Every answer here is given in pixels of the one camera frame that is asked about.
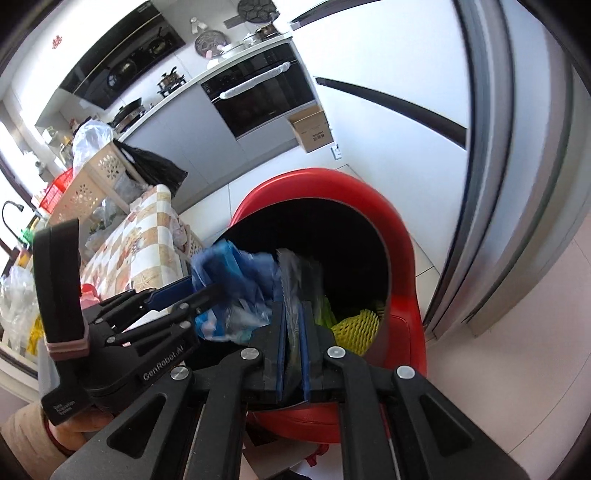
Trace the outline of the person's left hand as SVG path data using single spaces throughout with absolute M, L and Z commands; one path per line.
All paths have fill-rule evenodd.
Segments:
M 108 412 L 98 409 L 82 411 L 59 425 L 44 418 L 49 438 L 58 450 L 69 456 L 79 450 L 86 442 L 86 435 L 104 428 L 113 420 Z

